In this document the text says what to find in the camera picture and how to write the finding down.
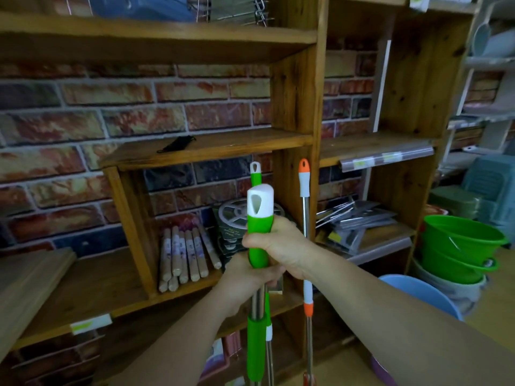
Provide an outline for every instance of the orange and white mop handle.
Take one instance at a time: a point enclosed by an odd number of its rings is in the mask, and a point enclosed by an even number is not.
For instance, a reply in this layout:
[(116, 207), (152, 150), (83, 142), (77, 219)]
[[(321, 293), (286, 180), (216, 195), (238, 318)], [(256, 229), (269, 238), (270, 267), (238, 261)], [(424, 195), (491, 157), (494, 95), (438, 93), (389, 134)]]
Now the orange and white mop handle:
[[(304, 236), (310, 237), (310, 163), (303, 158), (299, 163), (299, 182), (300, 197), (302, 198), (303, 222), (302, 227)], [(312, 335), (312, 316), (313, 316), (313, 285), (309, 280), (304, 280), (304, 313), (306, 314), (306, 334), (307, 334), (307, 372), (304, 374), (304, 386), (315, 386), (315, 376), (313, 375), (313, 335)]]

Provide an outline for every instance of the plastic container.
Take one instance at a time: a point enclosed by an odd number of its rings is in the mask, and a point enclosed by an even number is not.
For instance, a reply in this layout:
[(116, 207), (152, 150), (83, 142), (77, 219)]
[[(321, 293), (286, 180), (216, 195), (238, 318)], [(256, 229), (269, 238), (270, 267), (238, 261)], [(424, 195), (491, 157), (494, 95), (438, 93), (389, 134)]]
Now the plastic container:
[(451, 185), (436, 187), (429, 194), (428, 203), (442, 207), (451, 215), (474, 219), (477, 216), (481, 199), (481, 194), (467, 191), (459, 186)]
[(427, 272), (454, 283), (473, 285), (483, 280), (486, 272), (499, 268), (496, 259), (491, 258), (491, 266), (476, 266), (439, 252), (429, 246), (423, 246), (421, 266)]
[(470, 219), (431, 215), (424, 222), (422, 249), (429, 246), (475, 266), (483, 266), (499, 246), (508, 242), (495, 227)]
[[(406, 294), (414, 296), (452, 315), (454, 318), (463, 321), (463, 317), (459, 312), (458, 308), (447, 298), (444, 294), (434, 288), (432, 285), (427, 284), (424, 281), (416, 279), (406, 275), (384, 275), (379, 279), (388, 283), (389, 285), (404, 291)], [(371, 357), (372, 369), (376, 376), (382, 380), (387, 386), (397, 386), (394, 379), (390, 376), (388, 371), (376, 360), (375, 357)]]
[(429, 283), (434, 288), (445, 294), (445, 296), (452, 301), (463, 316), (466, 316), (474, 309), (475, 305), (481, 298), (483, 290), (488, 284), (486, 275), (483, 276), (483, 279), (479, 283), (462, 285), (460, 283), (441, 279), (438, 276), (427, 272), (416, 259), (413, 260), (411, 265), (413, 273), (418, 279)]

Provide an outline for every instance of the price label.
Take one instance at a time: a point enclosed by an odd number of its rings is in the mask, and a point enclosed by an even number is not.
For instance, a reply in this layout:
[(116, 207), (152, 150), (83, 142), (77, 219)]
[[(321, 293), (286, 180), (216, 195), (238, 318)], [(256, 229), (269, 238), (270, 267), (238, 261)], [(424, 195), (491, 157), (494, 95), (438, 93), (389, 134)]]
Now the price label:
[(99, 329), (102, 326), (111, 325), (112, 323), (113, 321), (111, 316), (109, 314), (104, 314), (103, 316), (70, 324), (70, 328), (72, 329), (72, 333), (74, 335), (79, 335), (94, 329)]
[(409, 7), (420, 12), (427, 12), (431, 0), (409, 0)]
[(375, 165), (374, 157), (356, 158), (352, 160), (352, 165), (355, 170), (373, 167)]
[(383, 153), (383, 161), (385, 163), (402, 161), (402, 152)]

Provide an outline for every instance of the forearm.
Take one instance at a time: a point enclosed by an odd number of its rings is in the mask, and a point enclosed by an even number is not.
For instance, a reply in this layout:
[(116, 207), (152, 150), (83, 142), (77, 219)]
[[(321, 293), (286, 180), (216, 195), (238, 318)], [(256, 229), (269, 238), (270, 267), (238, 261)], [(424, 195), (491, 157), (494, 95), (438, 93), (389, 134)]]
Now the forearm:
[(316, 252), (305, 258), (306, 277), (399, 385), (512, 384), (510, 352), (341, 257)]
[(111, 385), (196, 385), (230, 306), (222, 291), (215, 287)]

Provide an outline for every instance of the wooden rolling pin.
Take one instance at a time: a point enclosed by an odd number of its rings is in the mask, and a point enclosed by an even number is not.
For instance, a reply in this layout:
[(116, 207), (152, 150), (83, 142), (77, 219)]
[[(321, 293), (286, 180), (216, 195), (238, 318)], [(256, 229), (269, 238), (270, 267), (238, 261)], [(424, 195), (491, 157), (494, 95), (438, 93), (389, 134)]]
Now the wooden rolling pin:
[(171, 230), (171, 273), (173, 276), (181, 276), (182, 260), (180, 250), (179, 228), (174, 226)]
[(198, 225), (198, 231), (200, 232), (200, 235), (202, 237), (202, 241), (204, 241), (205, 248), (208, 250), (209, 258), (211, 259), (211, 263), (213, 263), (213, 266), (219, 270), (222, 268), (222, 262), (220, 261), (220, 258), (218, 257), (218, 254), (216, 253), (216, 250), (213, 246), (213, 243), (211, 242), (211, 239), (209, 238), (209, 234), (205, 231), (204, 227), (202, 225)]
[(202, 240), (200, 239), (200, 233), (196, 227), (193, 228), (193, 245), (195, 246), (195, 253), (197, 254), (198, 271), (200, 277), (206, 277), (209, 275), (208, 264), (205, 261), (204, 248), (202, 247)]
[(168, 290), (168, 281), (171, 279), (171, 232), (164, 229), (163, 245), (161, 247), (161, 279), (159, 281), (159, 291)]
[(186, 240), (184, 239), (184, 232), (179, 232), (179, 251), (181, 253), (181, 275), (179, 282), (186, 283), (190, 278), (188, 277), (188, 257), (186, 255)]
[(177, 291), (177, 288), (179, 288), (179, 279), (177, 278), (177, 276), (172, 276), (171, 279), (168, 281), (168, 290)]
[(195, 254), (195, 245), (193, 244), (191, 231), (186, 230), (186, 232), (184, 233), (184, 238), (186, 239), (186, 252), (188, 253), (190, 278), (192, 279), (192, 281), (197, 281), (200, 279), (200, 274), (198, 273), (197, 255)]

